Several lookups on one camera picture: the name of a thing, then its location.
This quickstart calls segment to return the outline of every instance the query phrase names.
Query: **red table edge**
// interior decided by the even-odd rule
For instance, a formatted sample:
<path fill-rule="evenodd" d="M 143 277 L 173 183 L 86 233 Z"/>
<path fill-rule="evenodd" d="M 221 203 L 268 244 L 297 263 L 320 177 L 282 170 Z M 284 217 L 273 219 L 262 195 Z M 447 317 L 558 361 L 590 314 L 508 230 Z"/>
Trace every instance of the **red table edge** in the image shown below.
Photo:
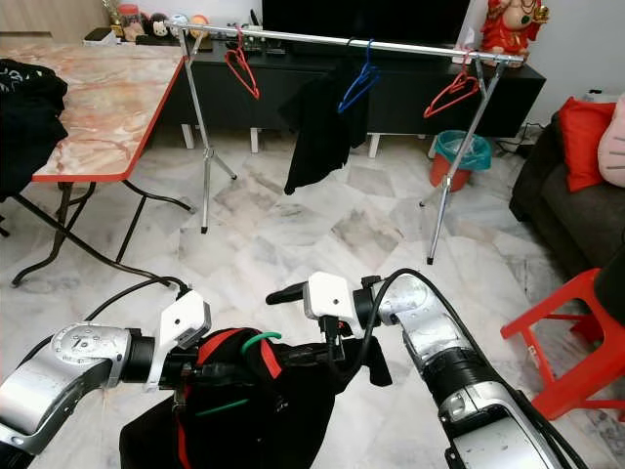
<path fill-rule="evenodd" d="M 96 175 L 92 175 L 92 174 L 76 174 L 76 175 L 33 174 L 32 182 L 33 183 L 116 183 L 116 182 L 125 181 L 126 179 L 128 179 L 130 177 L 130 174 L 133 172 L 133 169 L 135 168 L 135 164 L 137 164 L 137 160 L 139 159 L 142 152 L 144 151 L 144 147 L 146 146 L 147 139 L 152 133 L 152 129 L 154 128 L 154 124 L 156 123 L 156 120 L 158 120 L 160 111 L 163 109 L 163 106 L 165 106 L 165 102 L 167 101 L 167 98 L 169 98 L 169 94 L 171 93 L 174 83 L 176 82 L 176 79 L 178 78 L 178 75 L 180 74 L 180 70 L 183 68 L 184 62 L 185 62 L 185 58 L 181 57 L 180 61 L 178 62 L 178 65 L 176 66 L 176 70 L 174 70 L 174 74 L 172 75 L 172 78 L 169 81 L 167 88 L 165 89 L 165 93 L 163 93 L 163 96 L 160 102 L 158 103 L 156 110 L 154 111 L 154 115 L 152 116 L 152 119 L 147 125 L 146 132 L 144 133 L 144 136 L 139 142 L 139 146 L 135 150 L 135 154 L 133 155 L 133 158 L 131 159 L 130 164 L 128 165 L 128 169 L 126 169 L 126 171 L 124 171 L 123 173 L 117 173 L 117 174 L 96 174 Z"/>

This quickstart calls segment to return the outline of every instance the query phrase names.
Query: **marble floor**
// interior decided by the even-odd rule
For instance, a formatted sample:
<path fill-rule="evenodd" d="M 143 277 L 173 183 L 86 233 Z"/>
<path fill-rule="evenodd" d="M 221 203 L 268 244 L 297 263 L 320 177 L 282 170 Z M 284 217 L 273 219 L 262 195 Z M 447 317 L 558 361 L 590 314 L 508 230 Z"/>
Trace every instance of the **marble floor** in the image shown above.
<path fill-rule="evenodd" d="M 213 169 L 211 226 L 199 231 L 199 213 L 150 201 L 125 262 L 192 284 L 210 303 L 214 328 L 250 325 L 277 330 L 296 344 L 318 339 L 301 304 L 265 305 L 265 296 L 316 270 L 346 277 L 421 270 L 449 298 L 494 366 L 533 396 L 539 375 L 519 337 L 504 341 L 500 327 L 558 287 L 563 278 L 548 249 L 507 208 L 522 159 L 505 154 L 453 196 L 433 266 L 425 258 L 436 218 L 434 204 L 417 202 L 432 189 L 428 145 L 385 137 L 376 159 L 354 150 L 349 164 L 314 186 L 282 192 L 294 140 L 264 132 L 261 152 L 250 154 L 245 133 L 214 135 L 219 155 L 239 175 Z M 176 129 L 159 129 L 131 181 L 152 192 L 201 203 L 201 150 L 184 149 Z M 31 185 L 27 196 L 50 213 L 59 192 Z M 75 231 L 112 255 L 132 218 L 136 196 L 119 184 L 100 185 Z M 12 233 L 0 240 L 0 372 L 6 376 L 42 337 L 81 320 L 106 298 L 140 281 L 93 260 L 71 243 L 51 266 L 19 288 L 11 278 L 46 256 L 53 232 L 8 200 L 0 206 Z M 175 292 L 160 285 L 108 308 L 101 323 L 151 333 Z M 557 372 L 587 353 L 565 324 L 539 330 Z M 360 373 L 338 397 L 315 468 L 446 468 L 447 441 L 429 392 L 403 350 L 397 327 L 376 329 L 395 384 L 375 388 Z M 87 396 L 31 467 L 117 468 L 121 427 L 166 397 L 120 385 Z M 611 412 L 575 410 L 557 427 L 593 469 L 625 467 L 625 426 Z"/>

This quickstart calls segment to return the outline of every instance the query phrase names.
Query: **power cord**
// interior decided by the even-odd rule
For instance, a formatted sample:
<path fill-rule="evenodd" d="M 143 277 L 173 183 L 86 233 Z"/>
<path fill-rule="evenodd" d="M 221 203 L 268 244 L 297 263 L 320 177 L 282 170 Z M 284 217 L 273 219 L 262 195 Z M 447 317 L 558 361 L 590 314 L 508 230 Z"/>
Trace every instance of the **power cord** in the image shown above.
<path fill-rule="evenodd" d="M 495 140 L 495 145 L 497 147 L 499 147 L 500 149 L 502 149 L 505 152 L 510 152 L 510 149 L 507 149 L 506 147 L 504 147 L 502 144 L 506 144 L 506 145 L 520 145 L 525 141 L 525 135 L 527 135 L 527 129 L 529 127 L 540 127 L 541 129 L 545 129 L 545 126 L 542 124 L 539 124 L 538 122 L 527 122 L 525 123 L 525 125 L 523 126 L 523 131 L 521 132 L 521 138 L 519 139 L 518 142 L 514 142 L 511 140 Z"/>
<path fill-rule="evenodd" d="M 342 371 L 338 368 L 338 366 L 334 362 L 334 344 L 328 343 L 328 366 L 330 370 L 343 382 L 347 383 L 358 373 L 362 364 L 364 362 L 365 357 L 367 356 L 367 352 L 369 350 L 369 346 L 371 344 L 371 337 L 373 335 L 373 327 L 375 325 L 375 320 L 378 317 L 378 312 L 380 311 L 380 305 L 382 305 L 382 300 L 384 299 L 384 295 L 387 290 L 391 286 L 391 283 L 395 281 L 395 279 L 403 274 L 411 274 L 416 271 L 412 269 L 399 269 L 398 271 L 393 272 L 388 277 L 384 279 L 378 294 L 373 301 L 373 307 L 371 308 L 371 314 L 367 320 L 367 324 L 364 329 L 364 337 L 362 338 L 362 343 L 360 344 L 360 349 L 358 350 L 358 355 L 356 356 L 355 362 L 350 369 L 347 371 Z"/>
<path fill-rule="evenodd" d="M 136 285 L 133 285 L 133 286 L 131 286 L 129 288 L 126 288 L 125 290 L 122 290 L 119 293 L 117 293 L 116 295 L 108 298 L 98 308 L 96 308 L 96 310 L 91 315 L 89 315 L 84 320 L 94 320 L 105 308 L 107 308 L 108 306 L 110 306 L 115 301 L 119 300 L 120 298 L 123 298 L 124 296 L 132 293 L 133 291 L 137 291 L 137 290 L 139 290 L 141 288 L 144 288 L 145 286 L 152 285 L 154 283 L 162 283 L 164 281 L 171 281 L 172 283 L 176 283 L 178 285 L 179 291 L 178 291 L 178 295 L 176 297 L 177 300 L 182 298 L 184 295 L 186 295 L 190 291 L 190 288 L 182 280 L 180 280 L 179 278 L 176 278 L 176 277 L 155 277 L 155 278 L 150 278 L 148 280 L 142 281 L 141 283 L 137 283 Z M 53 336 L 54 335 L 50 335 L 50 336 L 46 337 L 41 342 L 39 342 L 37 345 L 35 345 L 32 349 L 30 349 L 30 352 L 28 352 L 25 355 L 25 357 L 21 360 L 21 362 L 20 362 L 20 364 L 18 366 L 22 366 L 24 363 L 26 363 L 30 359 L 32 359 L 37 354 L 37 352 L 39 352 L 47 344 L 50 343 L 50 341 L 52 340 Z"/>

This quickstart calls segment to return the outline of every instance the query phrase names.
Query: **television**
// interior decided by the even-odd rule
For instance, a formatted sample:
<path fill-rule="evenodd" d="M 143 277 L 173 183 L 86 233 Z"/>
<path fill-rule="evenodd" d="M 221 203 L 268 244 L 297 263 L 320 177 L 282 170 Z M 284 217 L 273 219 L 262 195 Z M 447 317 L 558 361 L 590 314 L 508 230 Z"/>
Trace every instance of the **television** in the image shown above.
<path fill-rule="evenodd" d="M 263 0 L 263 29 L 453 46 L 470 0 Z"/>

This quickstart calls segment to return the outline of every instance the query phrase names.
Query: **white wall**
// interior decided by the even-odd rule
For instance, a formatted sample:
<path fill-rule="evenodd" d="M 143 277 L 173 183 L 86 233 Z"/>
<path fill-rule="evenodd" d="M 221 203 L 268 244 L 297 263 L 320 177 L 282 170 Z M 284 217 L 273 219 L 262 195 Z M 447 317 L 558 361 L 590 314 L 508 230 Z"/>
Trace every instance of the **white wall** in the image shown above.
<path fill-rule="evenodd" d="M 548 122 L 569 96 L 591 88 L 625 92 L 625 1 L 545 0 L 529 63 L 547 78 L 527 120 Z"/>
<path fill-rule="evenodd" d="M 249 22 L 250 9 L 261 17 L 262 0 L 128 0 L 139 5 L 142 12 L 151 15 L 163 13 L 168 17 L 182 13 L 187 17 L 204 15 L 212 24 L 225 26 L 227 22 Z"/>

